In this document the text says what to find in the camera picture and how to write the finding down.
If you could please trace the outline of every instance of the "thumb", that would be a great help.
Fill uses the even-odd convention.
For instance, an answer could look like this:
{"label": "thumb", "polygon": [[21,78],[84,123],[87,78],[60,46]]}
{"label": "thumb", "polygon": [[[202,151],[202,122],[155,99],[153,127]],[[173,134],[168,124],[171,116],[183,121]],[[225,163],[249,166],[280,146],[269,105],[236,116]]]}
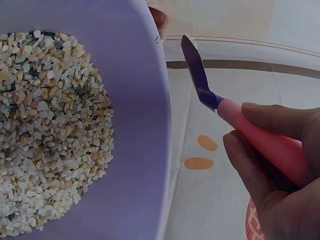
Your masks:
{"label": "thumb", "polygon": [[319,112],[319,108],[294,109],[251,102],[244,102],[241,110],[243,115],[257,127],[300,141],[308,122]]}

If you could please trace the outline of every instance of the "white surface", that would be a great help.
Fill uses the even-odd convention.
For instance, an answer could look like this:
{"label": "white surface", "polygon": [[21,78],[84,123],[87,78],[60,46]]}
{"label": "white surface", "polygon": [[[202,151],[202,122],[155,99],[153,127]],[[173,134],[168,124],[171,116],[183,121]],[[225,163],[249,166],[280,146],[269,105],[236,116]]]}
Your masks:
{"label": "white surface", "polygon": [[[232,128],[199,102],[187,69],[168,72],[173,147],[170,213],[164,239],[247,240],[245,220],[250,197],[222,143],[222,136]],[[238,103],[294,108],[315,108],[320,103],[319,79],[242,69],[206,69],[206,73],[213,91]],[[199,146],[199,135],[213,139],[217,151]],[[187,169],[184,161],[191,157],[212,159],[214,165],[206,170]]]}
{"label": "white surface", "polygon": [[318,0],[174,0],[168,36],[263,41],[320,52]]}
{"label": "white surface", "polygon": [[[320,1],[174,0],[164,42],[167,61],[183,61],[180,37],[197,40],[204,60],[244,60],[320,70]],[[170,69],[172,165],[164,240],[246,240],[249,194],[226,156],[222,136],[231,130],[200,104],[187,69]],[[207,69],[211,90],[238,103],[315,108],[320,79],[253,70]],[[197,143],[207,135],[217,145]],[[214,160],[189,170],[188,158]]]}

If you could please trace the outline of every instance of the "pink handle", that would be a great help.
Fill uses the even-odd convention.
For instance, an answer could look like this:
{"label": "pink handle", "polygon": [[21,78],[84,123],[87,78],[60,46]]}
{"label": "pink handle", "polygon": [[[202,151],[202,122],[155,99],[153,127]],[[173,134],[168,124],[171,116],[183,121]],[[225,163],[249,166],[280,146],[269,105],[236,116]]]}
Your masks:
{"label": "pink handle", "polygon": [[219,104],[217,113],[298,187],[314,180],[300,141],[256,127],[242,114],[241,106],[230,99]]}

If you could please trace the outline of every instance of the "small stone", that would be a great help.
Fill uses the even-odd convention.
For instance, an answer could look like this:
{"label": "small stone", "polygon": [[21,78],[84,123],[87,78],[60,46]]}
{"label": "small stone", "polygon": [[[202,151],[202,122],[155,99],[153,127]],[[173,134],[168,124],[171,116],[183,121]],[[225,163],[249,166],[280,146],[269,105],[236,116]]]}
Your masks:
{"label": "small stone", "polygon": [[15,36],[14,35],[9,36],[8,39],[7,39],[7,42],[8,42],[9,46],[13,46],[14,41],[15,41]]}
{"label": "small stone", "polygon": [[25,60],[26,60],[26,56],[25,55],[20,55],[20,56],[17,55],[17,57],[15,58],[14,62],[16,64],[18,64],[18,63],[22,63]]}
{"label": "small stone", "polygon": [[60,135],[65,136],[66,135],[66,130],[65,129],[60,129]]}
{"label": "small stone", "polygon": [[26,195],[27,195],[28,197],[34,197],[34,196],[36,196],[36,193],[35,193],[34,191],[28,190],[28,191],[26,192]]}
{"label": "small stone", "polygon": [[9,121],[5,121],[5,122],[3,123],[3,128],[4,128],[5,130],[9,130],[10,127],[11,127],[11,123],[10,123]]}
{"label": "small stone", "polygon": [[37,110],[35,110],[35,109],[30,109],[29,110],[29,115],[36,116],[37,114],[38,114]]}
{"label": "small stone", "polygon": [[52,79],[55,76],[55,72],[53,70],[50,70],[46,73],[46,77],[48,79]]}
{"label": "small stone", "polygon": [[65,35],[64,33],[60,33],[60,38],[61,38],[63,41],[67,41],[67,40],[68,40],[68,36]]}
{"label": "small stone", "polygon": [[43,110],[47,110],[47,109],[48,109],[48,104],[47,104],[45,101],[40,101],[40,102],[38,103],[37,108],[36,108],[36,110],[37,110],[38,112],[43,111]]}
{"label": "small stone", "polygon": [[24,66],[23,66],[23,72],[24,73],[27,73],[27,72],[29,72],[30,71],[30,64],[25,64]]}
{"label": "small stone", "polygon": [[19,111],[20,111],[21,118],[25,119],[27,116],[26,116],[26,109],[24,104],[19,105]]}
{"label": "small stone", "polygon": [[49,93],[48,88],[45,88],[45,87],[41,88],[41,92],[42,92],[43,99],[46,100],[48,98],[48,93]]}
{"label": "small stone", "polygon": [[57,122],[58,124],[64,124],[64,123],[66,122],[66,119],[65,119],[64,116],[58,116],[58,117],[56,118],[56,122]]}
{"label": "small stone", "polygon": [[83,129],[84,128],[84,124],[81,122],[81,121],[78,121],[76,123],[76,125],[80,128],[80,129]]}
{"label": "small stone", "polygon": [[64,46],[64,47],[62,48],[62,51],[65,52],[65,53],[71,52],[71,50],[72,50],[72,47],[71,47],[71,46]]}
{"label": "small stone", "polygon": [[65,41],[63,44],[62,44],[63,47],[69,47],[71,46],[71,42],[70,41]]}
{"label": "small stone", "polygon": [[35,30],[35,31],[33,32],[33,36],[34,36],[36,39],[40,38],[40,36],[41,36],[41,31],[40,31],[40,30]]}
{"label": "small stone", "polygon": [[34,139],[37,139],[37,140],[40,140],[42,138],[41,134],[38,131],[34,133],[33,137]]}
{"label": "small stone", "polygon": [[12,94],[12,101],[17,104],[20,101],[21,97],[20,94],[18,92],[14,92]]}
{"label": "small stone", "polygon": [[22,78],[24,77],[24,72],[20,70],[17,74],[17,77],[18,77],[18,80],[21,81]]}
{"label": "small stone", "polygon": [[0,40],[7,40],[8,39],[8,34],[1,34],[0,35]]}
{"label": "small stone", "polygon": [[62,89],[62,88],[64,87],[64,83],[63,83],[62,81],[59,81],[58,87],[59,87],[60,89]]}
{"label": "small stone", "polygon": [[29,53],[31,53],[32,52],[32,46],[30,46],[30,45],[25,45],[24,47],[23,47],[23,49],[24,49],[24,51],[25,51],[25,53],[26,54],[29,54]]}
{"label": "small stone", "polygon": [[52,38],[54,38],[55,35],[56,35],[56,34],[55,34],[54,32],[52,32],[52,31],[43,31],[42,34],[45,35],[45,36],[52,37]]}
{"label": "small stone", "polygon": [[39,77],[39,72],[37,72],[37,70],[30,70],[29,75],[31,75],[32,77]]}
{"label": "small stone", "polygon": [[8,78],[9,78],[9,70],[6,67],[0,71],[0,80],[7,80]]}
{"label": "small stone", "polygon": [[55,79],[52,79],[49,83],[49,87],[57,87],[58,86],[58,82]]}
{"label": "small stone", "polygon": [[50,45],[51,45],[54,41],[55,41],[55,40],[53,40],[51,37],[46,38],[46,39],[44,40],[45,47],[46,47],[46,48],[50,47]]}
{"label": "small stone", "polygon": [[3,45],[1,51],[6,52],[8,50],[9,46],[8,45]]}
{"label": "small stone", "polygon": [[15,219],[15,217],[16,217],[15,213],[11,213],[10,215],[8,215],[9,221],[12,221],[13,219]]}
{"label": "small stone", "polygon": [[21,43],[25,39],[26,39],[26,35],[23,32],[18,32],[18,33],[15,34],[15,40],[18,43]]}
{"label": "small stone", "polygon": [[71,46],[72,46],[72,47],[75,47],[75,46],[77,46],[77,45],[78,45],[78,40],[77,40],[77,39],[73,40]]}
{"label": "small stone", "polygon": [[26,137],[24,137],[24,136],[21,136],[21,137],[20,137],[20,143],[22,144],[22,146],[27,145],[27,143],[28,143],[28,138],[26,138]]}
{"label": "small stone", "polygon": [[63,43],[60,42],[60,41],[56,41],[56,42],[54,43],[54,47],[55,47],[56,49],[62,49],[62,48],[63,48]]}
{"label": "small stone", "polygon": [[12,50],[12,53],[13,54],[16,54],[17,52],[20,51],[20,48],[18,46],[14,46],[13,50]]}
{"label": "small stone", "polygon": [[83,54],[85,54],[86,51],[84,51],[84,46],[81,45],[81,44],[78,44],[76,47],[75,47],[75,56],[77,58],[80,58]]}
{"label": "small stone", "polygon": [[21,69],[21,64],[14,64],[13,67],[17,70]]}
{"label": "small stone", "polygon": [[45,71],[40,71],[39,72],[39,75],[38,75],[38,77],[39,77],[39,79],[44,79],[45,77],[47,76],[47,73],[45,72]]}
{"label": "small stone", "polygon": [[32,96],[33,96],[34,98],[40,97],[41,95],[42,95],[42,90],[41,90],[41,88],[37,88],[37,89],[33,92],[33,94],[32,94]]}
{"label": "small stone", "polygon": [[38,105],[39,105],[39,103],[38,103],[37,101],[33,101],[33,102],[31,103],[31,107],[32,107],[33,109],[36,109],[36,108],[38,107]]}
{"label": "small stone", "polygon": [[7,160],[8,158],[10,158],[12,156],[12,151],[10,149],[5,149],[3,152],[6,157],[5,160]]}
{"label": "small stone", "polygon": [[76,37],[73,36],[73,35],[70,35],[70,36],[68,37],[68,41],[70,41],[71,43],[72,43],[75,39],[76,39]]}
{"label": "small stone", "polygon": [[56,93],[57,90],[58,90],[58,87],[56,87],[56,86],[50,88],[48,96],[49,96],[50,98],[52,98],[52,97],[55,95],[55,93]]}

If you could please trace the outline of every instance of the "orange dot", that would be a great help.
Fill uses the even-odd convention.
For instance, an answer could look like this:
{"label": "orange dot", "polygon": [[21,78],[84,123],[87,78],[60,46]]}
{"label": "orange dot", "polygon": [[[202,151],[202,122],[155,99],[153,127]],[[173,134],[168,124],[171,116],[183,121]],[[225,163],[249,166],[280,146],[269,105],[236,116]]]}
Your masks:
{"label": "orange dot", "polygon": [[206,135],[200,135],[198,137],[198,144],[204,149],[212,152],[218,149],[218,145],[216,144],[216,142]]}
{"label": "orange dot", "polygon": [[213,165],[213,160],[203,157],[190,157],[184,161],[184,166],[190,170],[210,169]]}

